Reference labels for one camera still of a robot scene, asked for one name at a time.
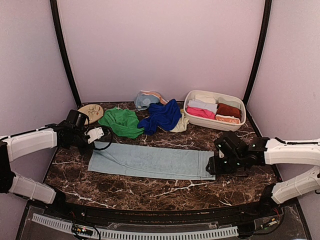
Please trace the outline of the light blue towel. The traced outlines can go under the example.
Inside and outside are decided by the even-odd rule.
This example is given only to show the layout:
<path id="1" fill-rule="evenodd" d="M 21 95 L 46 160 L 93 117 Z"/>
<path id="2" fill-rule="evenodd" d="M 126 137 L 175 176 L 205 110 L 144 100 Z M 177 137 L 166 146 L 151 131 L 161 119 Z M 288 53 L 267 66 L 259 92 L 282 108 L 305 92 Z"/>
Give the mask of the light blue towel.
<path id="1" fill-rule="evenodd" d="M 111 175 L 172 180 L 215 180 L 206 171 L 212 151 L 112 143 L 95 150 L 88 170 Z"/>

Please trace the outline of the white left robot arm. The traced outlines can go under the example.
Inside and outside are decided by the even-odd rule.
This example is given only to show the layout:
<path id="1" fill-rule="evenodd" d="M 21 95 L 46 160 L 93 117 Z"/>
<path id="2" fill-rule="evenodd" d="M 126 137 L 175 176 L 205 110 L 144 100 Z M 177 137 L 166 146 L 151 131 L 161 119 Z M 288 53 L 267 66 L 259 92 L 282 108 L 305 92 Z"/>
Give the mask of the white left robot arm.
<path id="1" fill-rule="evenodd" d="M 0 138 L 0 192 L 14 194 L 30 200 L 51 205 L 51 210 L 60 218 L 71 213 L 65 203 L 66 196 L 52 186 L 24 177 L 11 169 L 11 163 L 33 153 L 46 149 L 77 147 L 81 153 L 90 149 L 88 127 L 89 117 L 77 110 L 70 110 L 65 120 L 43 127 L 6 135 Z"/>

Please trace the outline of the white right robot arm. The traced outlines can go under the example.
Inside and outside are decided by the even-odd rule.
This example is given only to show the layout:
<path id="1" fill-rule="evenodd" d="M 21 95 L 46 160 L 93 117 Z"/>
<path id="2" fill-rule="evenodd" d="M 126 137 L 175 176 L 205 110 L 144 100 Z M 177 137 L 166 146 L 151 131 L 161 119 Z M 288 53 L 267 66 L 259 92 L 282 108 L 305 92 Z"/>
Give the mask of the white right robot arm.
<path id="1" fill-rule="evenodd" d="M 255 213 L 266 217 L 275 206 L 309 192 L 320 191 L 320 141 L 288 141 L 255 137 L 250 144 L 228 131 L 214 141 L 219 151 L 210 157 L 206 171 L 211 175 L 235 173 L 239 168 L 277 164 L 310 165 L 312 168 L 292 179 L 266 186 L 255 205 Z"/>

